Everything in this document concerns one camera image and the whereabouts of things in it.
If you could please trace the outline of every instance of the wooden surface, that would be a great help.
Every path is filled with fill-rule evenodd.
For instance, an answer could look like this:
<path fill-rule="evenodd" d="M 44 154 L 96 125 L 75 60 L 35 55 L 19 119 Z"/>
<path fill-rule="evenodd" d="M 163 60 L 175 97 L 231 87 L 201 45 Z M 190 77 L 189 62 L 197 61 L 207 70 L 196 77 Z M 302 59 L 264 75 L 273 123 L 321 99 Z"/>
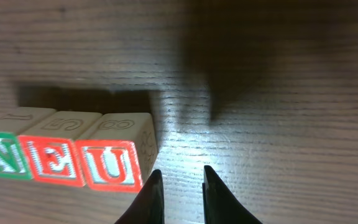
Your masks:
<path fill-rule="evenodd" d="M 358 223 L 356 0 L 0 0 L 0 112 L 24 84 L 157 92 L 166 223 L 203 223 L 204 164 L 264 223 Z M 134 197 L 0 179 L 0 217 Z"/>

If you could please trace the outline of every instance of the red letter block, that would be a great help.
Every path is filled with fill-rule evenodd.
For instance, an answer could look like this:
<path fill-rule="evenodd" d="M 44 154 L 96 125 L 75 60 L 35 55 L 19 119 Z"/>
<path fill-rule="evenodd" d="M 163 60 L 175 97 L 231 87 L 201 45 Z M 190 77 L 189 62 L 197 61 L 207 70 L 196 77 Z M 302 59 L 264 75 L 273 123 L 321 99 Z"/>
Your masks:
<path fill-rule="evenodd" d="M 120 140 L 77 140 L 76 147 L 91 189 L 139 192 L 143 186 L 135 144 Z"/>
<path fill-rule="evenodd" d="M 75 145 L 69 139 L 19 136 L 35 181 L 84 186 Z"/>

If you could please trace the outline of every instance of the red border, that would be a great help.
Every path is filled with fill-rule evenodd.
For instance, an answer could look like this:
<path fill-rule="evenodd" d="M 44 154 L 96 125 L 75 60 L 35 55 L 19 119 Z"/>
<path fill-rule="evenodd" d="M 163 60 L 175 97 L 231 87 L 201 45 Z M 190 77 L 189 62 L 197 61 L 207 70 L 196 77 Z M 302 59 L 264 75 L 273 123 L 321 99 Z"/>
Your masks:
<path fill-rule="evenodd" d="M 81 172 L 80 162 L 78 160 L 78 153 L 76 151 L 75 144 L 73 143 L 72 140 L 63 139 L 63 138 L 48 138 L 48 137 L 41 137 L 41 136 L 19 136 L 18 139 L 20 141 L 20 144 L 22 145 L 22 149 L 26 156 L 26 159 L 29 162 L 35 181 L 45 182 L 50 184 L 67 185 L 72 187 L 83 187 L 85 185 L 84 178 Z M 68 144 L 70 155 L 71 158 L 73 159 L 74 171 L 76 173 L 77 178 L 75 180 L 70 180 L 70 179 L 39 176 L 37 172 L 37 168 L 35 167 L 35 163 L 32 160 L 31 153 L 26 144 L 26 142 L 28 141 L 33 141 L 36 147 L 38 145 L 37 144 L 38 142 L 43 142 L 43 143 L 55 142 L 55 143 Z"/>
<path fill-rule="evenodd" d="M 142 181 L 142 176 L 140 174 L 139 160 L 137 158 L 134 142 L 123 141 L 123 140 L 77 140 L 75 142 L 75 145 L 80 155 L 80 161 L 85 174 L 86 182 L 88 183 L 91 189 L 100 190 L 100 191 L 135 192 L 135 193 L 139 192 L 142 189 L 143 181 Z M 111 147 L 121 147 L 128 150 L 129 160 L 131 163 L 135 184 L 134 185 L 95 184 L 92 179 L 91 171 L 86 162 L 85 155 L 82 151 L 82 147 L 84 146 L 94 146 L 94 147 L 111 146 Z"/>

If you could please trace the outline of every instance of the green letter block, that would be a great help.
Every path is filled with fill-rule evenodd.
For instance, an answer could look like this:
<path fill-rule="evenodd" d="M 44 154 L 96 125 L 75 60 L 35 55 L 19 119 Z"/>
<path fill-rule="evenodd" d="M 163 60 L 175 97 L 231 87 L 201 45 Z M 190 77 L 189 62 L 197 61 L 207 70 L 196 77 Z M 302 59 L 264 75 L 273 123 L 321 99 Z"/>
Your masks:
<path fill-rule="evenodd" d="M 0 177 L 32 179 L 32 174 L 15 135 L 0 133 Z"/>

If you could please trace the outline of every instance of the row of blocks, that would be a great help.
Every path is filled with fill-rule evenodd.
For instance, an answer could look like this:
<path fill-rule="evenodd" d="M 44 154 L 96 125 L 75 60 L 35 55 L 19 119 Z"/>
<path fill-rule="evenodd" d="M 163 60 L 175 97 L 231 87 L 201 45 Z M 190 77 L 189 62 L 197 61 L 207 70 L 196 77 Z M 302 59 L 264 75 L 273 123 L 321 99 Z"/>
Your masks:
<path fill-rule="evenodd" d="M 148 113 L 20 107 L 0 116 L 2 178 L 138 192 L 157 153 Z"/>

